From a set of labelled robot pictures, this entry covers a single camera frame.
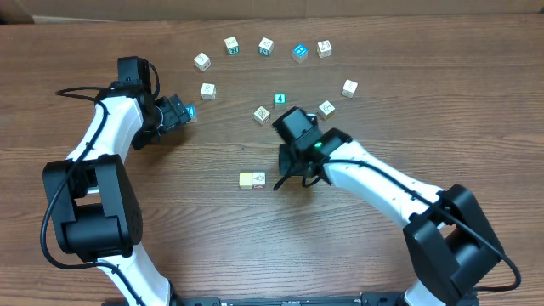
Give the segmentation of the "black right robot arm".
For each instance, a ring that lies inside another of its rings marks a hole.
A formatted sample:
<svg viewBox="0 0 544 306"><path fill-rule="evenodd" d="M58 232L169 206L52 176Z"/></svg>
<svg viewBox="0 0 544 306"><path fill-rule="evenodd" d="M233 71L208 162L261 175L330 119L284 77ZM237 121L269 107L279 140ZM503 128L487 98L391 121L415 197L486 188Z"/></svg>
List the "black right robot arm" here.
<svg viewBox="0 0 544 306"><path fill-rule="evenodd" d="M323 133L315 116L293 107L273 124L283 143L283 180L300 176L362 198L402 229L417 276L399 305L475 305L478 283L502 260L495 231L467 188L422 183L372 156L348 134Z"/></svg>

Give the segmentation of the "green 4 wooden block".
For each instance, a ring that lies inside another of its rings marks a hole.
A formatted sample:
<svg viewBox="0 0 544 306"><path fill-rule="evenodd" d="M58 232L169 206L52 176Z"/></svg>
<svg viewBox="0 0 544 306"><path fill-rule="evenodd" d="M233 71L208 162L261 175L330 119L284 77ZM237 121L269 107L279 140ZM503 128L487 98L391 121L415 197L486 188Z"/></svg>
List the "green 4 wooden block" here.
<svg viewBox="0 0 544 306"><path fill-rule="evenodd" d="M274 107L276 109L286 108L286 95L284 93L276 93L274 96Z"/></svg>

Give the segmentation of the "plain X wooden block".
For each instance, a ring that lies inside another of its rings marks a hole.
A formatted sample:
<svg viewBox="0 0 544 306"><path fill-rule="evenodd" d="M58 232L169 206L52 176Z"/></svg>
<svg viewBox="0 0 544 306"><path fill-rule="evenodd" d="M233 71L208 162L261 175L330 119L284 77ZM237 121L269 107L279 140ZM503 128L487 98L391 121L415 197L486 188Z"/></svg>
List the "plain X wooden block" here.
<svg viewBox="0 0 544 306"><path fill-rule="evenodd" d="M318 107L318 113L323 120L330 118L335 112L335 106L328 100L324 101Z"/></svg>

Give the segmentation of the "yellow top wooden block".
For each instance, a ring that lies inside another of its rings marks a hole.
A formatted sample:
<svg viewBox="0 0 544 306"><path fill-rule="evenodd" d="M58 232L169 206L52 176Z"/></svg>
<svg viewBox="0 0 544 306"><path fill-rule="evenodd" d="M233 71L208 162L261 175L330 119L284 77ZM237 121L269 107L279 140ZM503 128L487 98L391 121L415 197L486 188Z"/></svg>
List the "yellow top wooden block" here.
<svg viewBox="0 0 544 306"><path fill-rule="evenodd" d="M252 173L240 173L239 174L239 187L241 189L253 188L253 174Z"/></svg>

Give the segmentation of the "green R wooden block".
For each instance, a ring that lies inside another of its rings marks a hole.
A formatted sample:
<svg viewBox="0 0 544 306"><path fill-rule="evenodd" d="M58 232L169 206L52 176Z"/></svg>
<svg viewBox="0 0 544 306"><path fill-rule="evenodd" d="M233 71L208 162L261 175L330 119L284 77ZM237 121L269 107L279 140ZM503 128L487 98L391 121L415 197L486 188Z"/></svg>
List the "green R wooden block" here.
<svg viewBox="0 0 544 306"><path fill-rule="evenodd" d="M228 55L238 54L240 52L240 46L236 37L228 37L224 39L225 47Z"/></svg>

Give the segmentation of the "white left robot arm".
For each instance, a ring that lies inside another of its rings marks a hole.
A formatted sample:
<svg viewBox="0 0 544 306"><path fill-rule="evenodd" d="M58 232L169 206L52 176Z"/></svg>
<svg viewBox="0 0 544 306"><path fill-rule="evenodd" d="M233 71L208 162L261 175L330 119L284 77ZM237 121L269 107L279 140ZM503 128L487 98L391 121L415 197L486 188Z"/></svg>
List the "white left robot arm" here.
<svg viewBox="0 0 544 306"><path fill-rule="evenodd" d="M142 212L124 162L130 149L181 128L196 111L177 95L160 96L158 73L146 59L120 58L117 73L95 89L94 117L79 145L43 169L42 254L59 269L100 269L126 305L180 305L142 244Z"/></svg>

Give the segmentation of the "blue top wooden block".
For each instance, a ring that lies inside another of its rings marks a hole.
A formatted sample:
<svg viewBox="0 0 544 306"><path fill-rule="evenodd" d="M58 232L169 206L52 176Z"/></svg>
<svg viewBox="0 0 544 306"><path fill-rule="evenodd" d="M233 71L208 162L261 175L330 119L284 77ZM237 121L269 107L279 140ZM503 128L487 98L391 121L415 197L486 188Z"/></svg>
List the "blue top wooden block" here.
<svg viewBox="0 0 544 306"><path fill-rule="evenodd" d="M292 50L292 58L298 63L304 62L308 57L309 51L303 44L298 44Z"/></svg>

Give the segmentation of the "cardboard back panel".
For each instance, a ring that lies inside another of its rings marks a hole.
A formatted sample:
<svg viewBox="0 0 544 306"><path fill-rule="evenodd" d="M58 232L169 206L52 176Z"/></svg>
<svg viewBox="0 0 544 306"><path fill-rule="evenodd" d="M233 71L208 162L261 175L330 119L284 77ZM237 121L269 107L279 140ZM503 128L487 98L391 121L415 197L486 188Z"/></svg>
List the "cardboard back panel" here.
<svg viewBox="0 0 544 306"><path fill-rule="evenodd" d="M533 14L543 0L1 0L9 24L427 14Z"/></svg>

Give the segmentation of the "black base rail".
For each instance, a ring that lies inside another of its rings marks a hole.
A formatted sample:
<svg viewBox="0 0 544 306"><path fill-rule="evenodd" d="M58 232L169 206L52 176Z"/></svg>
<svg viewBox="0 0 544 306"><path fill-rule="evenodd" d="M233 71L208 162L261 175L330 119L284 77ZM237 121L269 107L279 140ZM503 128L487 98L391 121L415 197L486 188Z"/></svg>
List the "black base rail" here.
<svg viewBox="0 0 544 306"><path fill-rule="evenodd" d="M221 300L217 297L179 298L173 306L402 306L402 292L363 293L347 297L284 297Z"/></svg>

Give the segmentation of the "blue X wooden block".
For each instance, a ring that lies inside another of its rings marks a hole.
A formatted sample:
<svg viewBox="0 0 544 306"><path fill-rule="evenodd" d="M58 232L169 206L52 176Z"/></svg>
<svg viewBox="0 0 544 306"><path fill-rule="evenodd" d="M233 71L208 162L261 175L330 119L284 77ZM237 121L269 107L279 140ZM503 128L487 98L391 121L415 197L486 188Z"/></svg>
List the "blue X wooden block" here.
<svg viewBox="0 0 544 306"><path fill-rule="evenodd" d="M196 122L197 121L196 108L193 105L188 105L185 107L185 109L187 110L190 116L190 122Z"/></svg>

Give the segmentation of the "green J wooden block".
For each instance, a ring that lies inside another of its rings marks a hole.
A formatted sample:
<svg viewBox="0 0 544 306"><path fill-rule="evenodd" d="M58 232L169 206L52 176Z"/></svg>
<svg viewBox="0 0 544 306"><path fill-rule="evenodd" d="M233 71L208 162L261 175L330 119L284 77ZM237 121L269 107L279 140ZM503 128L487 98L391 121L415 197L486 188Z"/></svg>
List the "green J wooden block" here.
<svg viewBox="0 0 544 306"><path fill-rule="evenodd" d="M258 52L263 56L269 57L273 49L274 42L267 37L263 37L258 45Z"/></svg>

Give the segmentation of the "wooden block yellow blue side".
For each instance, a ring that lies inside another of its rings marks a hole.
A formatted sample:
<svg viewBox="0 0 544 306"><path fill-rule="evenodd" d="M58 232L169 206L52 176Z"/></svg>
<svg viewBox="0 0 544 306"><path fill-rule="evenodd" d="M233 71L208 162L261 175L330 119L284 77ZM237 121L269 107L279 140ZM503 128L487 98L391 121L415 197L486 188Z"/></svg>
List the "wooden block yellow blue side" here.
<svg viewBox="0 0 544 306"><path fill-rule="evenodd" d="M200 70L200 71L206 71L210 66L211 66L211 60L210 58L205 55L204 53L199 53L195 58L194 58L194 63L195 63L195 66Z"/></svg>

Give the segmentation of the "dark side wooden block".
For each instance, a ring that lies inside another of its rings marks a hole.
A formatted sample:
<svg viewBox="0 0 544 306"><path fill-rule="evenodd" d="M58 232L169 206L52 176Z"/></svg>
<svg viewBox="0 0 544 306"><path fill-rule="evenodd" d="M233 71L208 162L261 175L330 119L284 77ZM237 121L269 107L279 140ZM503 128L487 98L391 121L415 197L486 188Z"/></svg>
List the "dark side wooden block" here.
<svg viewBox="0 0 544 306"><path fill-rule="evenodd" d="M354 97L357 87L357 82L347 79L343 85L341 95L352 99Z"/></svg>

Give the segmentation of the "red D wooden block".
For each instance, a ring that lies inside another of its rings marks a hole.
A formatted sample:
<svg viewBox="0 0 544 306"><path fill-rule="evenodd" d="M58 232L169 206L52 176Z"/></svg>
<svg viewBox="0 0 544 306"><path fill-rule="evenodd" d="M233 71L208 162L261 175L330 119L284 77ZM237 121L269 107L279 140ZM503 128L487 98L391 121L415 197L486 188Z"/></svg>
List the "red D wooden block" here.
<svg viewBox="0 0 544 306"><path fill-rule="evenodd" d="M252 173L252 187L254 189L263 189L266 185L265 172L253 172Z"/></svg>

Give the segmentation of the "number 2 wooden block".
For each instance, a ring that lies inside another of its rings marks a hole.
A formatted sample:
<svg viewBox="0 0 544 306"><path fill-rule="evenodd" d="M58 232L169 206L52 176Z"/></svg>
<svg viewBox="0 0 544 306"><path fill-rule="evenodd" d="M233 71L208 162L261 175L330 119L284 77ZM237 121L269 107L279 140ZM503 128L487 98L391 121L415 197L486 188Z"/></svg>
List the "number 2 wooden block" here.
<svg viewBox="0 0 544 306"><path fill-rule="evenodd" d="M258 122L260 125L266 124L270 119L270 112L266 110L263 106L259 106L253 112L253 119Z"/></svg>

